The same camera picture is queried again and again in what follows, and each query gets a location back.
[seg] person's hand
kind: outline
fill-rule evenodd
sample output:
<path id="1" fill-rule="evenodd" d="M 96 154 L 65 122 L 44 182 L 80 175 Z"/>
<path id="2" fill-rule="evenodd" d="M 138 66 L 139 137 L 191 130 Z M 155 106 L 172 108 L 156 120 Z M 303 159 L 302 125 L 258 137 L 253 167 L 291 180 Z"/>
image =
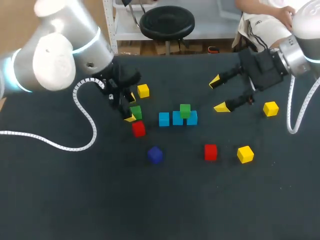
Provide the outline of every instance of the person's hand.
<path id="1" fill-rule="evenodd" d="M 292 32 L 292 16 L 296 14 L 296 10 L 291 6 L 277 8 L 274 17 L 278 19 L 285 27 Z"/>

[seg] light blue cube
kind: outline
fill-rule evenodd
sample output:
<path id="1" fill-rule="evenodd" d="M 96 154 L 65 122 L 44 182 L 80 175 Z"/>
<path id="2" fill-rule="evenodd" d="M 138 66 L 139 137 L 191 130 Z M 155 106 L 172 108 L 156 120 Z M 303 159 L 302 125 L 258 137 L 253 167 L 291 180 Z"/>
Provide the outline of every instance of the light blue cube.
<path id="1" fill-rule="evenodd" d="M 170 126 L 170 115 L 168 112 L 159 112 L 159 127 Z"/>
<path id="2" fill-rule="evenodd" d="M 173 111 L 172 112 L 172 124 L 176 126 L 183 126 L 184 119 L 180 116 L 180 111 Z"/>
<path id="3" fill-rule="evenodd" d="M 186 120 L 186 124 L 189 126 L 194 126 L 198 124 L 197 111 L 191 111 L 190 117 Z"/>

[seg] stool seat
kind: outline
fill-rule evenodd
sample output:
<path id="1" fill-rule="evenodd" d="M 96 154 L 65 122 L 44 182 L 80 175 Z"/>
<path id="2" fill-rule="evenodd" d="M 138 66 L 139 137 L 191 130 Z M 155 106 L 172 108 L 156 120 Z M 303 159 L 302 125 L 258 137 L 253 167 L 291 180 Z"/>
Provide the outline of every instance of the stool seat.
<path id="1" fill-rule="evenodd" d="M 194 28 L 195 17 L 180 6 L 159 6 L 147 11 L 140 19 L 142 34 L 157 41 L 183 39 Z"/>

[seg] black table surface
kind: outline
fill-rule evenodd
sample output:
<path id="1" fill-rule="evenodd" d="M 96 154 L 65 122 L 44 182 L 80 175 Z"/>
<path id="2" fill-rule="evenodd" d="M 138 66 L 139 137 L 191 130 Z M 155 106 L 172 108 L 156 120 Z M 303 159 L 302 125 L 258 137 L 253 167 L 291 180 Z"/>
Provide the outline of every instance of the black table surface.
<path id="1" fill-rule="evenodd" d="M 39 140 L 0 136 L 2 240 L 315 240 L 320 239 L 319 95 L 296 135 L 286 128 L 290 79 L 256 95 L 253 106 L 217 113 L 213 106 L 244 90 L 239 77 L 215 90 L 209 82 L 239 61 L 236 54 L 119 57 L 136 66 L 150 97 L 139 99 L 147 135 L 112 111 L 93 84 L 78 93 L 98 137 L 83 152 Z M 297 79 L 292 119 L 313 84 Z M 68 147 L 92 136 L 76 108 L 72 87 L 9 97 L 2 130 L 29 132 Z M 264 117 L 276 101 L 275 117 Z M 197 110 L 198 126 L 159 127 L 158 113 Z M 204 145 L 217 144 L 218 161 L 205 162 Z M 237 149 L 249 145 L 253 162 Z M 158 146 L 164 161 L 152 165 Z"/>

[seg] red cube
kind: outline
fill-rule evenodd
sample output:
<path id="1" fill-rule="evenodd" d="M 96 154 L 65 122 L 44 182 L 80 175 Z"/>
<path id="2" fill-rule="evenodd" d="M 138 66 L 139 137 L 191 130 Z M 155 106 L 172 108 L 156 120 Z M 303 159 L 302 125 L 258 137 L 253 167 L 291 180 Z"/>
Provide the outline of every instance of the red cube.
<path id="1" fill-rule="evenodd" d="M 206 144 L 204 146 L 204 160 L 206 161 L 216 161 L 218 156 L 217 145 Z"/>
<path id="2" fill-rule="evenodd" d="M 146 128 L 142 121 L 132 123 L 133 134 L 136 138 L 146 135 Z"/>

